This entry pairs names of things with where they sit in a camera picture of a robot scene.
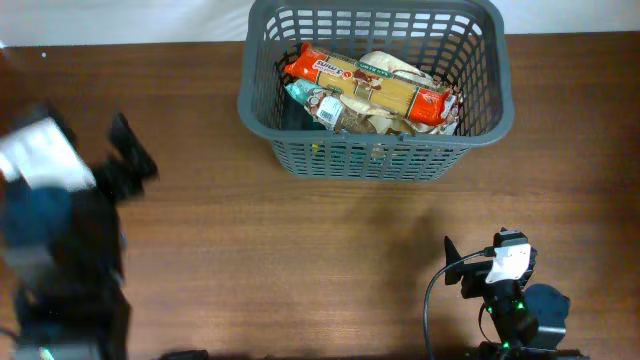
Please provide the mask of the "beige white-contents pantry pouch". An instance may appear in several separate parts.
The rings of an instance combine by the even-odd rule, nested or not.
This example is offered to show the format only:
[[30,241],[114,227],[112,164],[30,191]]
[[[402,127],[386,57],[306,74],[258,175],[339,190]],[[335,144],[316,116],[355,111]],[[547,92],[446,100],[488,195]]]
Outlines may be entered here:
[[[416,81],[431,90],[444,90],[446,88],[443,83],[434,80],[430,75],[418,68],[381,51],[367,53],[362,56],[359,61],[390,72],[394,75],[400,75],[401,77]],[[364,118],[374,126],[378,134],[410,133],[413,135],[453,135],[459,125],[460,107],[463,96],[455,87],[448,86],[446,89],[452,91],[456,100],[452,104],[447,118],[441,124],[436,126],[412,122],[401,118],[399,115],[393,115],[380,107],[368,105],[362,100],[348,99],[344,95],[342,95],[340,99],[343,104],[351,110],[363,115]]]

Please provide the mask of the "beige dried mushroom pouch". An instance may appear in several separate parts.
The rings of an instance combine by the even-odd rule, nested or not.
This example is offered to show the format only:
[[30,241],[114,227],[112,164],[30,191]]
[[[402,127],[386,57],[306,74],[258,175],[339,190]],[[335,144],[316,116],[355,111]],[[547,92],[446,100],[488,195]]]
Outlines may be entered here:
[[312,89],[304,95],[302,104],[315,122],[335,133],[351,134],[415,134],[405,121],[388,110],[369,102],[344,95]]

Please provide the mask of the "teal wet wipes packet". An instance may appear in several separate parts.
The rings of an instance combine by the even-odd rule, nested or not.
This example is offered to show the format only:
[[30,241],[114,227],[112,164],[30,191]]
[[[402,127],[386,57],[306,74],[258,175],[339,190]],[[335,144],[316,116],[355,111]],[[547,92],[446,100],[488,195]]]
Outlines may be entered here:
[[311,97],[323,92],[324,88],[307,80],[298,79],[286,85],[285,90],[296,102],[305,106]]

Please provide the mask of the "orange San Remo spaghetti packet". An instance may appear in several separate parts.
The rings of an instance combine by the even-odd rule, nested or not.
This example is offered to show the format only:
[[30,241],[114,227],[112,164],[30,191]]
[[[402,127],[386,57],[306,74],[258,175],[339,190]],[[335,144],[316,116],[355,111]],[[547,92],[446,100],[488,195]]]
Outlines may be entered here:
[[450,89],[429,88],[309,43],[302,46],[297,60],[285,66],[285,72],[429,126],[443,123],[456,103]]

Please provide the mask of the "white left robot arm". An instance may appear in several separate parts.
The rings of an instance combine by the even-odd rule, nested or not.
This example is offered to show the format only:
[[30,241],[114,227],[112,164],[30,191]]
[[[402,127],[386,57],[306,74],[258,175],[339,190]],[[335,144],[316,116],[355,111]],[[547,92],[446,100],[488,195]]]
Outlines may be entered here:
[[143,194],[158,167],[122,113],[116,154],[88,165],[47,103],[1,137],[1,258],[18,279],[17,359],[124,359],[131,306],[122,292],[125,237],[117,207]]

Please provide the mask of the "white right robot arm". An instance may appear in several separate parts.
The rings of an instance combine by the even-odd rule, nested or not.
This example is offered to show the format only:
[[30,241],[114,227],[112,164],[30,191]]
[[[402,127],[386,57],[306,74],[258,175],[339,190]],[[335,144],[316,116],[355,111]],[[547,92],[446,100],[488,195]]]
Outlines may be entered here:
[[566,335],[570,299],[546,284],[529,285],[537,251],[520,231],[501,229],[491,246],[480,251],[482,262],[470,263],[450,238],[444,239],[445,283],[461,285],[465,299],[483,300],[497,341],[485,340],[475,359],[558,359]]

